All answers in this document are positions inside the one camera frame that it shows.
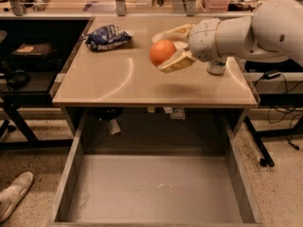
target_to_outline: speckled floor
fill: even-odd
[[[289,116],[281,123],[269,124],[266,111],[251,113],[252,122],[260,130],[289,127]],[[40,137],[71,137],[62,120],[31,120],[28,122]],[[2,140],[21,139],[18,132],[7,133]],[[261,154],[245,124],[236,137],[236,149],[256,195],[265,227],[301,227],[303,223],[303,136],[296,136],[292,148],[287,137],[265,139],[264,144],[275,167],[261,167]],[[0,224],[5,227],[42,227],[46,223],[68,154],[67,148],[0,151],[0,190],[21,173],[32,171],[33,186],[10,218]]]

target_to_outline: shoe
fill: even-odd
[[[31,172],[23,173],[0,193],[0,223],[9,218],[19,201],[31,187],[33,180],[34,176]]]

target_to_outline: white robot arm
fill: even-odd
[[[190,31],[188,45],[200,61],[292,59],[303,67],[303,6],[295,0],[269,0],[253,16],[203,20]]]

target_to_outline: blue chip bag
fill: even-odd
[[[86,35],[88,48],[92,51],[111,50],[125,44],[132,38],[126,31],[115,25],[102,26]]]

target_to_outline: drawer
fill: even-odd
[[[263,226],[225,121],[132,108],[111,135],[85,110],[47,226]]]

